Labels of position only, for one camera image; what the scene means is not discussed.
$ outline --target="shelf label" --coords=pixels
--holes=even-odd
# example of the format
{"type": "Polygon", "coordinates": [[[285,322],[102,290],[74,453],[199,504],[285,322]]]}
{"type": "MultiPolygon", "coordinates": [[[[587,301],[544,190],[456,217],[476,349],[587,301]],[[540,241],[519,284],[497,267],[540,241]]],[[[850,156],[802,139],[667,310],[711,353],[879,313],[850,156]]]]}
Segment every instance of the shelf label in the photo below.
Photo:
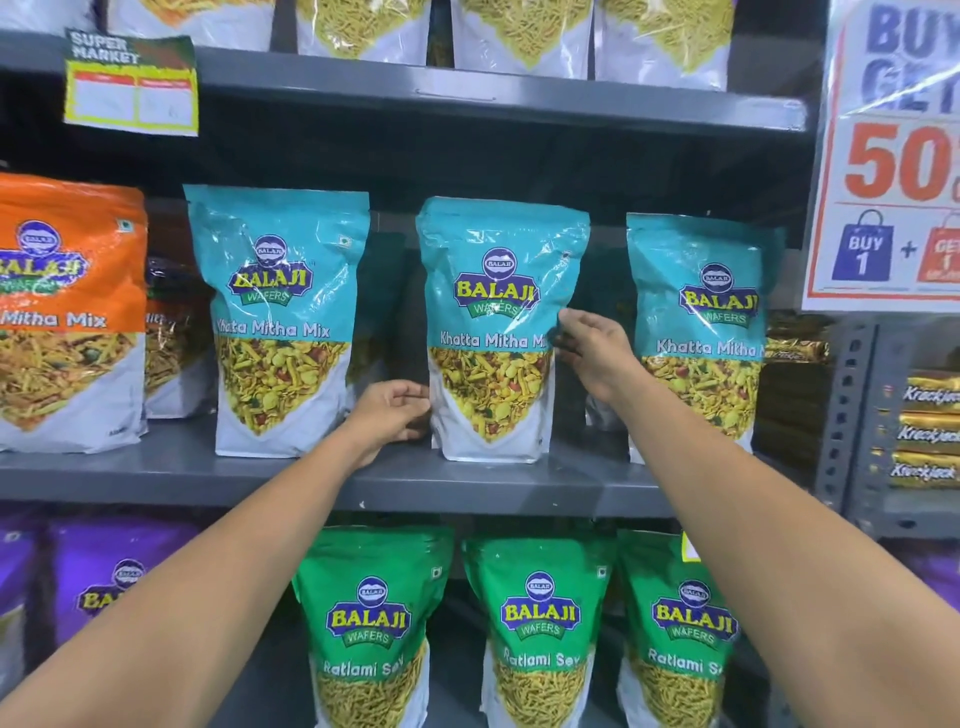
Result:
{"type": "Polygon", "coordinates": [[[960,312],[960,8],[834,0],[803,309],[960,312]]]}
{"type": "Polygon", "coordinates": [[[197,61],[187,36],[134,38],[68,30],[63,121],[196,136],[197,61]]]}

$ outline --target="blue shopping bag icon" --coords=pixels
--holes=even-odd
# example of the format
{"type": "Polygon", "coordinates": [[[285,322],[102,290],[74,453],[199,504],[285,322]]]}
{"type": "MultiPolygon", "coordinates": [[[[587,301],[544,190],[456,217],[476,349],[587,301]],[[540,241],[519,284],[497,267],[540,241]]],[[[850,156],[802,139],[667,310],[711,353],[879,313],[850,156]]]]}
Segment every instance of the blue shopping bag icon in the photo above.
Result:
{"type": "Polygon", "coordinates": [[[834,280],[889,280],[894,251],[894,227],[883,224],[879,210],[868,209],[856,224],[845,225],[833,263],[834,280]],[[867,215],[876,215],[875,225],[866,225],[867,215]]]}

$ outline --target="ratlami sev bag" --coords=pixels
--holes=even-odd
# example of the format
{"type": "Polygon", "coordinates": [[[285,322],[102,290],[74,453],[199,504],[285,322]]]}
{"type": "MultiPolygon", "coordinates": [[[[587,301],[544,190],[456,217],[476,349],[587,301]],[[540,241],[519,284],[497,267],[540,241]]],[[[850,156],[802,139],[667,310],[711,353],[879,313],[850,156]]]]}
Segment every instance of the ratlami sev bag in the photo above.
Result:
{"type": "Polygon", "coordinates": [[[480,710],[490,728],[576,728],[615,555],[612,538],[464,542],[490,634],[480,710]]]}
{"type": "Polygon", "coordinates": [[[0,450],[139,440],[146,257],[137,190],[0,174],[0,450]]]}
{"type": "Polygon", "coordinates": [[[193,270],[147,259],[147,419],[190,417],[213,403],[209,293],[193,270]]]}
{"type": "Polygon", "coordinates": [[[617,534],[629,635],[616,693],[630,728],[711,728],[740,625],[681,537],[617,534]]]}
{"type": "Polygon", "coordinates": [[[573,295],[589,217],[435,197],[417,230],[435,445],[450,460],[536,461],[553,429],[548,332],[573,295]]]}
{"type": "Polygon", "coordinates": [[[216,291],[217,454],[297,457],[346,407],[367,193],[184,190],[197,261],[216,291]]]}
{"type": "Polygon", "coordinates": [[[332,526],[294,577],[310,630],[318,728],[420,728],[430,691],[426,621],[453,531],[332,526]]]}
{"type": "MultiPolygon", "coordinates": [[[[751,451],[766,297],[781,230],[726,220],[627,215],[639,312],[634,351],[681,400],[751,451]]],[[[642,463],[633,441],[633,462],[642,463]]]]}

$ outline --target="forearm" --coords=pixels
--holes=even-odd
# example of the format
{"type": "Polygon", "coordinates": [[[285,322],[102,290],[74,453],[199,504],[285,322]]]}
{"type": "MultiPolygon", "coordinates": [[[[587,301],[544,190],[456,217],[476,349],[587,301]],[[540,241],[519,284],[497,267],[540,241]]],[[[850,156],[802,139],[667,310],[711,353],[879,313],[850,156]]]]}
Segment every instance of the forearm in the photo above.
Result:
{"type": "Polygon", "coordinates": [[[100,726],[109,705],[113,725],[206,725],[361,454],[348,431],[331,434],[64,645],[0,724],[100,726]]]}
{"type": "Polygon", "coordinates": [[[648,467],[806,725],[955,722],[960,616],[640,367],[619,388],[648,467]]]}

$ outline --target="human arm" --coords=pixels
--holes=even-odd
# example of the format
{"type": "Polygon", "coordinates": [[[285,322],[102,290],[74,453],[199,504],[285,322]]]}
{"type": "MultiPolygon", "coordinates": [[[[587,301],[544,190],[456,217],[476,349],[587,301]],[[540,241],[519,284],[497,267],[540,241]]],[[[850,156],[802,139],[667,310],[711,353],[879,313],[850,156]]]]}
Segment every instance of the human arm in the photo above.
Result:
{"type": "Polygon", "coordinates": [[[573,310],[561,323],[561,359],[627,425],[803,725],[956,725],[960,614],[683,404],[618,324],[573,310]]]}
{"type": "Polygon", "coordinates": [[[0,703],[0,725],[205,726],[341,485],[418,433],[426,387],[374,384],[347,421],[150,571],[0,703]]]}

